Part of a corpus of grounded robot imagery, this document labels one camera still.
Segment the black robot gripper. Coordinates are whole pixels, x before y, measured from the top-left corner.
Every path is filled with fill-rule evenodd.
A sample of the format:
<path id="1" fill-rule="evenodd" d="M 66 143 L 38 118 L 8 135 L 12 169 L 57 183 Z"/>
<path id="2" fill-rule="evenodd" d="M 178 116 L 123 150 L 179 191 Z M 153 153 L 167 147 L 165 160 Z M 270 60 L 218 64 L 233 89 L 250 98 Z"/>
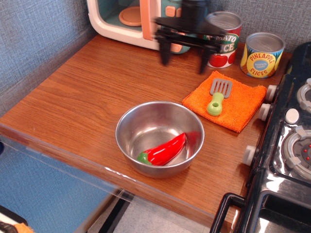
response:
<path id="1" fill-rule="evenodd" d="M 183 0 L 179 17 L 157 17 L 155 23 L 161 26 L 155 38 L 159 43 L 162 64 L 167 66 L 171 58 L 172 43 L 202 48 L 199 74 L 205 72 L 207 63 L 214 52 L 219 52 L 221 43 L 205 40 L 205 35 L 224 36 L 225 31 L 206 19 L 210 1 Z"/>

